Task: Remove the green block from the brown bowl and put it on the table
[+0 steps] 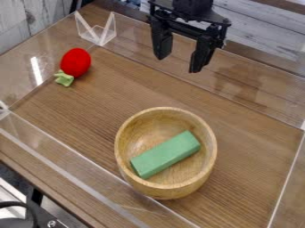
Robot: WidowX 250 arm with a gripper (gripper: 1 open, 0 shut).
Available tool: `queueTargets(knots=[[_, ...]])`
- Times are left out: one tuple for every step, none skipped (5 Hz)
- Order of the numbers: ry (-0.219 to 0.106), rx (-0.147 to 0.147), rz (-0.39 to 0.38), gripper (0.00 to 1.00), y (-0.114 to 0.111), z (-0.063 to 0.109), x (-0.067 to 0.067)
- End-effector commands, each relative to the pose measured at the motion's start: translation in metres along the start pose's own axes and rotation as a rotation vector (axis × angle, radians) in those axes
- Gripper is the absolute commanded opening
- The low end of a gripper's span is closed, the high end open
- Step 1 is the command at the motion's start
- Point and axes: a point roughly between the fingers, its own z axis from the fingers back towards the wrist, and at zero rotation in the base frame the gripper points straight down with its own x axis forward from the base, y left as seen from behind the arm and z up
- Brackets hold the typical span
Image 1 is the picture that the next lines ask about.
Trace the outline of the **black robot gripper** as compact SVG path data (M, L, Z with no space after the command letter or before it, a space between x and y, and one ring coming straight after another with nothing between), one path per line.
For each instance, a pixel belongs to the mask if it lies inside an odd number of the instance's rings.
M197 39L190 56L190 73L198 73L224 47L232 21L213 10L213 0L147 0L154 54L163 60L171 54L171 32Z

